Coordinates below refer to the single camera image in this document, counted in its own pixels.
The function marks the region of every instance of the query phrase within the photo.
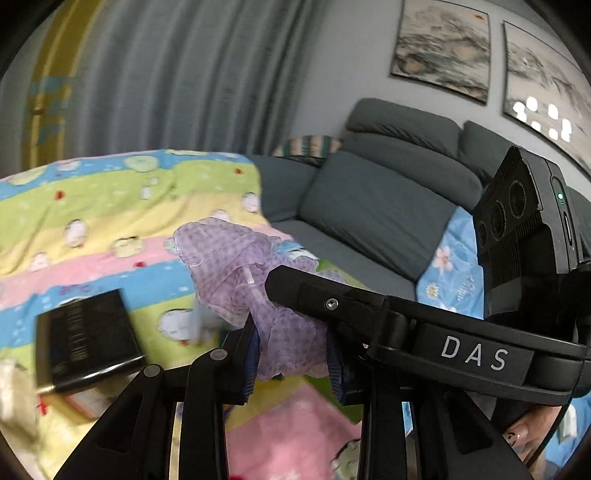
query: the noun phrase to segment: sofa cushion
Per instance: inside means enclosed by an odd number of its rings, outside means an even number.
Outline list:
[[[288,220],[272,225],[282,232],[289,233],[314,255],[330,261],[367,288],[383,295],[415,300],[415,288],[410,280],[396,275],[308,223]]]
[[[457,159],[472,170],[483,185],[488,185],[513,145],[492,130],[466,122],[460,134]]]
[[[345,151],[331,154],[299,217],[359,253],[416,281],[456,206],[418,183]]]
[[[457,157],[460,127],[449,118],[377,98],[357,102],[347,130],[399,138],[448,157]]]
[[[318,168],[284,158],[248,155],[261,175],[261,209],[270,222],[281,222],[296,216],[298,204]]]
[[[398,138],[352,134],[344,141],[342,150],[394,170],[468,212],[482,195],[480,180],[464,165]]]

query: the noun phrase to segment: fingernail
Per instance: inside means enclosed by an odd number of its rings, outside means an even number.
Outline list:
[[[527,439],[527,426],[524,424],[516,425],[515,427],[507,430],[503,434],[503,438],[512,447],[516,445],[522,445]]]

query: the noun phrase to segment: gray curtain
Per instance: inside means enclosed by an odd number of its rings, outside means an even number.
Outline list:
[[[327,0],[109,0],[72,85],[66,157],[268,154],[285,136]]]

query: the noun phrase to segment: screw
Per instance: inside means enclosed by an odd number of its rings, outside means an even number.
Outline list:
[[[326,300],[325,305],[327,310],[333,312],[339,307],[339,302],[337,301],[337,299],[328,299]]]
[[[209,354],[209,358],[212,360],[224,360],[227,356],[228,352],[226,352],[223,348],[216,348]]]
[[[146,377],[155,377],[156,375],[158,375],[160,373],[160,367],[158,365],[148,365],[146,368],[144,368],[144,375]]]

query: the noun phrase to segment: sofa backrest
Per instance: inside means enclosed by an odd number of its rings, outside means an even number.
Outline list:
[[[449,118],[377,98],[363,98],[353,108],[346,129],[398,138],[451,158],[457,157],[460,127]]]
[[[507,151],[514,146],[506,138],[474,122],[464,123],[457,159],[486,186],[501,166]]]
[[[482,195],[480,180],[464,165],[398,138],[354,133],[343,142],[341,150],[395,171],[468,212]]]
[[[456,208],[396,171],[340,150],[327,158],[298,216],[415,282]]]

